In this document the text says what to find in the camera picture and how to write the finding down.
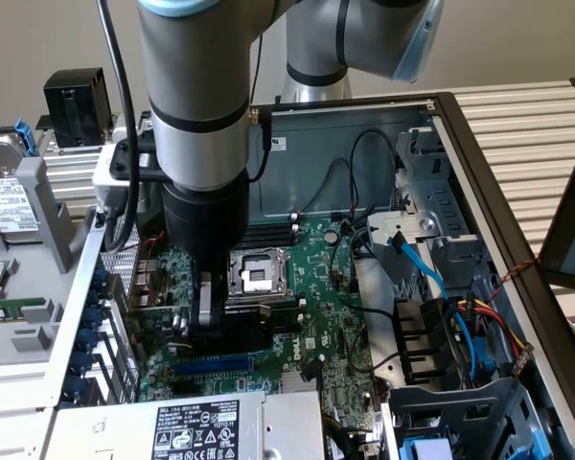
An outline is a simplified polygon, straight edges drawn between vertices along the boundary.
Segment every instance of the hard drive label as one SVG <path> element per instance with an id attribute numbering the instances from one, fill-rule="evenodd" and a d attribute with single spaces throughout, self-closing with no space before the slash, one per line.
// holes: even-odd
<path id="1" fill-rule="evenodd" d="M 239 401 L 159 407 L 151 460 L 237 460 Z"/>
<path id="2" fill-rule="evenodd" d="M 35 232 L 36 218 L 23 186 L 14 178 L 0 179 L 0 231 Z"/>

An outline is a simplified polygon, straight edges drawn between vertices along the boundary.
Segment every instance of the green circuit board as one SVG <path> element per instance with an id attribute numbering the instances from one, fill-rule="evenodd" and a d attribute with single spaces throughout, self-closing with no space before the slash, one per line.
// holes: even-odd
<path id="1" fill-rule="evenodd" d="M 282 382 L 284 373 L 300 373 L 303 365 L 323 355 L 324 411 L 337 416 L 345 426 L 371 428 L 375 405 L 364 407 L 362 403 L 364 393 L 375 395 L 371 376 L 348 369 L 347 360 L 339 356 L 337 346 L 339 329 L 343 331 L 346 343 L 351 345 L 364 324 L 360 313 L 352 312 L 338 302 L 334 287 L 329 283 L 333 249 L 325 244 L 323 236 L 329 228 L 338 231 L 338 226 L 327 218 L 309 219 L 301 225 L 299 243 L 285 248 L 291 255 L 289 288 L 295 293 L 303 291 L 306 294 L 307 312 L 303 314 L 302 332 L 276 334 L 271 349 L 250 354 L 252 371 L 177 377 L 174 365 L 188 358 L 172 353 L 160 333 L 162 324 L 175 307 L 140 309 L 133 313 L 140 327 L 136 340 L 143 345 L 148 357 L 139 401 L 248 391 L 281 393 L 287 391 Z M 187 307 L 191 283 L 187 257 L 178 248 L 167 245 L 160 248 L 157 259 L 166 275 L 162 295 L 171 292 L 174 305 Z M 347 293 L 351 267 L 349 245 L 344 241 L 338 248 L 333 269 L 342 274 L 341 295 L 349 302 L 359 304 L 358 294 Z M 353 357 L 360 365 L 371 363 L 365 347 L 360 346 Z M 174 388 L 186 388 L 185 394 L 175 393 Z"/>

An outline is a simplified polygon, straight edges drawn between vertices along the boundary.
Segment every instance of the white slatted surface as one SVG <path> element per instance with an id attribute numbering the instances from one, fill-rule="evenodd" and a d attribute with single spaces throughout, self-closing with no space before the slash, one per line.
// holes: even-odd
<path id="1" fill-rule="evenodd" d="M 575 88 L 555 81 L 452 92 L 538 254 L 575 166 Z M 575 291 L 552 288 L 575 326 Z"/>

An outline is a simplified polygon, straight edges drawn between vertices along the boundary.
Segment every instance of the motherboard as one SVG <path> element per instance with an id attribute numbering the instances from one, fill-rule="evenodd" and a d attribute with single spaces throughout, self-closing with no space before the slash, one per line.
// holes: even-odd
<path id="1" fill-rule="evenodd" d="M 188 308 L 191 278 L 187 256 L 171 244 L 158 245 L 150 255 L 152 260 L 143 261 L 142 265 L 157 265 L 154 269 L 159 275 L 153 276 L 161 277 L 161 281 L 149 289 L 150 295 L 169 305 L 141 307 L 130 315 L 130 322 L 136 324 L 134 329 L 138 331 L 134 339 L 146 356 L 139 401 L 251 391 L 265 391 L 266 394 L 314 391 L 315 379 L 304 382 L 300 373 L 317 358 L 323 361 L 324 412 L 344 426 L 373 428 L 374 413 L 379 410 L 382 392 L 374 387 L 371 375 L 354 371 L 346 356 L 348 346 L 364 328 L 363 317 L 344 307 L 337 297 L 341 292 L 342 298 L 359 305 L 353 256 L 347 241 L 337 248 L 331 282 L 329 263 L 333 243 L 339 241 L 329 239 L 328 233 L 336 235 L 338 231 L 339 223 L 331 222 L 329 218 L 307 219 L 298 228 L 297 242 L 293 246 L 265 250 L 285 254 L 285 297 L 299 305 L 299 332 L 275 334 L 272 347 L 266 350 L 241 356 L 204 357 L 205 363 L 214 359 L 219 367 L 232 358 L 246 361 L 246 368 L 236 371 L 196 373 L 200 359 L 183 356 L 162 333 L 171 326 L 177 311 Z M 254 253 L 261 251 L 237 251 L 232 257 L 240 261 Z M 143 281 L 148 285 L 151 275 L 144 272 L 144 276 Z M 140 299 L 133 299 L 133 302 L 140 302 Z M 371 364 L 367 347 L 360 345 L 349 353 L 360 366 Z"/>

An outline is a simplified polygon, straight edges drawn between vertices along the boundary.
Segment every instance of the barcode label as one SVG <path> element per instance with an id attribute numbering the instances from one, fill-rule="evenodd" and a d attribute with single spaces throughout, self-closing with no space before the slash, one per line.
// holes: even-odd
<path id="1" fill-rule="evenodd" d="M 2 233 L 38 230 L 26 192 L 15 178 L 0 179 L 0 231 Z"/>

